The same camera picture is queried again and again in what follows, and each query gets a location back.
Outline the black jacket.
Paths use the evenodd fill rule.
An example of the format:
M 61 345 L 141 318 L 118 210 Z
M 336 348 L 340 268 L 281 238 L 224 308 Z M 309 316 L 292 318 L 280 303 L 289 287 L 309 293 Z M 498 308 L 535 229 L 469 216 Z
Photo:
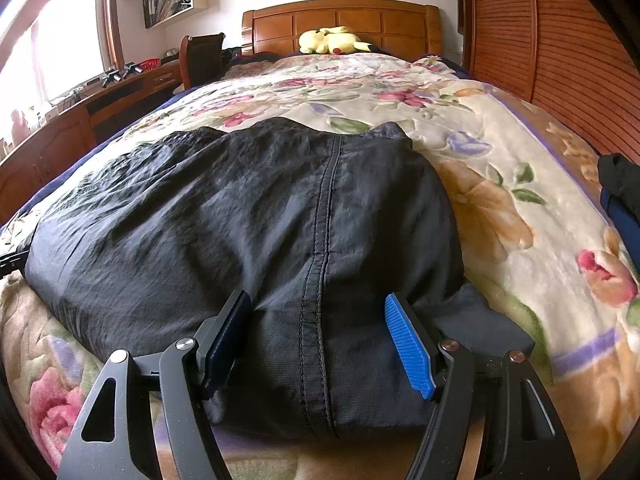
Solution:
M 143 144 L 46 211 L 25 278 L 100 359 L 164 350 L 244 290 L 207 414 L 287 439 L 426 423 L 385 324 L 393 292 L 474 353 L 534 346 L 466 279 L 442 181 L 392 122 L 342 136 L 276 117 Z

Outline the wooden desk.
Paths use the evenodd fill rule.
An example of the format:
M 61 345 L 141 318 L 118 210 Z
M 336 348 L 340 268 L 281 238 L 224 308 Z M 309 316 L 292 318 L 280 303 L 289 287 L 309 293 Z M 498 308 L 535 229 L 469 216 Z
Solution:
M 180 84 L 179 63 L 171 61 L 110 84 L 42 126 L 1 162 L 1 221 L 97 145 L 168 101 Z

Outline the floral bed quilt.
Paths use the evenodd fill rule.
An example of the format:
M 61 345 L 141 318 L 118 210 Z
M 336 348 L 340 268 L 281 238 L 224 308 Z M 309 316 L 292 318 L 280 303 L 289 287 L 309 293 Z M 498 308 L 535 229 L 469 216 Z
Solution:
M 466 276 L 536 342 L 532 362 L 572 442 L 580 475 L 627 477 L 639 459 L 639 273 L 598 204 L 597 155 L 544 110 L 445 68 L 436 56 L 301 56 L 234 66 L 124 128 L 79 177 L 125 148 L 199 126 L 222 131 L 282 116 L 318 130 L 364 133 L 397 122 L 436 166 L 460 229 Z M 1 253 L 62 192 L 49 188 L 10 221 Z M 54 478 L 101 363 L 20 277 L 1 281 L 1 431 L 27 478 Z M 222 432 L 235 479 L 400 479 L 416 437 L 322 445 Z

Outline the wooden chair dark cushion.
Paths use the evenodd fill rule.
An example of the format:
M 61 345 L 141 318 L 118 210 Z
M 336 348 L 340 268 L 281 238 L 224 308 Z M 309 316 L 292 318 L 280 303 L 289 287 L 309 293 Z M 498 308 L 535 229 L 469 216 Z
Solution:
M 208 84 L 224 68 L 222 44 L 224 34 L 184 36 L 179 49 L 179 67 L 186 90 Z

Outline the louvered wooden wardrobe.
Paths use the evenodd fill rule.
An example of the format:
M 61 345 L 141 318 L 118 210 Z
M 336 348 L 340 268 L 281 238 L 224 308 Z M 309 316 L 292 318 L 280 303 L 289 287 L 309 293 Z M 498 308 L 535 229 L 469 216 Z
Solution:
M 639 70 L 588 0 L 463 0 L 463 64 L 601 154 L 639 159 Z

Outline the wooden headboard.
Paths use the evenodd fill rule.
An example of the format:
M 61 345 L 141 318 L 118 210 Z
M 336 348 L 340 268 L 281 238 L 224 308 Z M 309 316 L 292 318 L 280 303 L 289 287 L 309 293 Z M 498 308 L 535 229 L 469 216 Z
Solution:
M 292 54 L 303 32 L 334 26 L 406 61 L 442 54 L 439 8 L 399 0 L 305 0 L 246 11 L 242 53 Z

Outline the yellow plush toy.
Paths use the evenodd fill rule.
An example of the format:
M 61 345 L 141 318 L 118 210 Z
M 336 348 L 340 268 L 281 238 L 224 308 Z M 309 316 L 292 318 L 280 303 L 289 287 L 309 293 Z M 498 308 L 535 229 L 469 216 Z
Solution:
M 351 54 L 371 52 L 372 44 L 361 41 L 348 27 L 323 27 L 303 32 L 298 38 L 303 54 Z

